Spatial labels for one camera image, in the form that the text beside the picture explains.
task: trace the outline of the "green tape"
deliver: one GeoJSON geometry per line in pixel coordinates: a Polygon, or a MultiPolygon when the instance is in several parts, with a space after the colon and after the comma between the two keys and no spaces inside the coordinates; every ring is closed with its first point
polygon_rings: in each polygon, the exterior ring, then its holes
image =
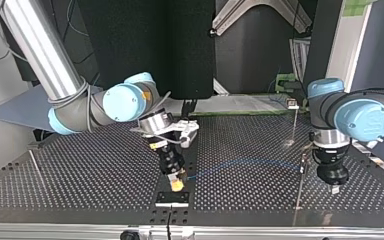
{"type": "Polygon", "coordinates": [[[284,87],[280,86],[280,82],[295,82],[295,74],[289,73],[289,74],[277,74],[276,76],[276,92],[293,92],[292,89],[285,89],[284,87]]]}
{"type": "Polygon", "coordinates": [[[375,1],[377,0],[346,0],[342,16],[363,16],[366,6],[375,1]]]}

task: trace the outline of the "light blue joint cap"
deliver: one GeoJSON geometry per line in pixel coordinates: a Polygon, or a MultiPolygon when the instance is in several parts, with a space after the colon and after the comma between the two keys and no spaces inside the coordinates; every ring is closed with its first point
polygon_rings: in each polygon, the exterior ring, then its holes
{"type": "Polygon", "coordinates": [[[130,83],[120,83],[107,90],[103,98],[105,113],[116,122],[133,121],[146,108],[142,90],[130,83]]]}
{"type": "Polygon", "coordinates": [[[61,134],[61,135],[70,135],[73,133],[78,133],[75,131],[72,131],[68,128],[66,128],[57,118],[57,115],[55,114],[55,109],[51,108],[48,112],[48,119],[49,124],[51,125],[52,129],[54,129],[55,132],[61,134]]]}
{"type": "Polygon", "coordinates": [[[331,92],[344,91],[344,82],[339,78],[325,78],[308,85],[308,98],[318,97],[331,92]]]}
{"type": "Polygon", "coordinates": [[[134,83],[138,83],[138,82],[153,82],[153,83],[155,83],[154,79],[152,79],[151,74],[148,72],[139,73],[139,74],[133,75],[133,76],[127,78],[126,80],[124,80],[124,83],[134,84],[134,83]]]}
{"type": "Polygon", "coordinates": [[[356,99],[342,105],[334,123],[343,134],[363,142],[384,137],[384,105],[371,99],[356,99]]]}

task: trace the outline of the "optical breadboard table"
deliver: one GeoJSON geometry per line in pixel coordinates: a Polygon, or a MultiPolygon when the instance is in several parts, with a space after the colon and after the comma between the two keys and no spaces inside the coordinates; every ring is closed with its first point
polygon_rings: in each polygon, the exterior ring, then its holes
{"type": "Polygon", "coordinates": [[[384,170],[351,148],[350,179],[332,195],[311,162],[296,208],[311,125],[294,113],[201,116],[183,150],[189,206],[159,208],[169,191],[135,123],[59,136],[0,170],[0,224],[384,228],[384,170]]]}

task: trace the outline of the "yellow object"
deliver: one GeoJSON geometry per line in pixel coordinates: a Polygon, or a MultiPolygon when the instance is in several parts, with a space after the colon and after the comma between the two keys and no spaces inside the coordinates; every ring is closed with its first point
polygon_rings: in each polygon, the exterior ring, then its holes
{"type": "Polygon", "coordinates": [[[184,185],[183,185],[182,180],[177,179],[177,180],[171,181],[171,190],[173,192],[179,192],[183,189],[183,187],[184,187],[184,185]]]}
{"type": "Polygon", "coordinates": [[[157,149],[158,145],[156,143],[151,143],[149,144],[149,147],[154,150],[154,149],[157,149]]]}
{"type": "Polygon", "coordinates": [[[142,98],[144,100],[151,100],[151,93],[150,92],[142,92],[142,98]]]}

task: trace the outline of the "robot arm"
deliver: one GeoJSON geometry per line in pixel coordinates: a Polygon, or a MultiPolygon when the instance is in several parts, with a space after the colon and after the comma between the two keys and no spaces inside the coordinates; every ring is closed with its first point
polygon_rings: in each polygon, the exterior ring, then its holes
{"type": "Polygon", "coordinates": [[[371,142],[384,137],[384,89],[345,93],[341,80],[329,78],[312,82],[308,99],[317,176],[329,185],[343,185],[349,173],[342,161],[352,139],[371,142]]]}
{"type": "Polygon", "coordinates": [[[189,147],[199,127],[193,121],[174,122],[161,107],[164,99],[160,99],[149,73],[136,74],[124,83],[92,94],[68,58],[40,1],[0,0],[0,13],[48,95],[52,104],[48,118],[55,132],[67,135],[138,120],[136,130],[159,154],[160,169],[168,176],[172,189],[183,188],[184,160],[175,145],[189,147]],[[175,132],[181,132],[180,140],[175,132]]]}

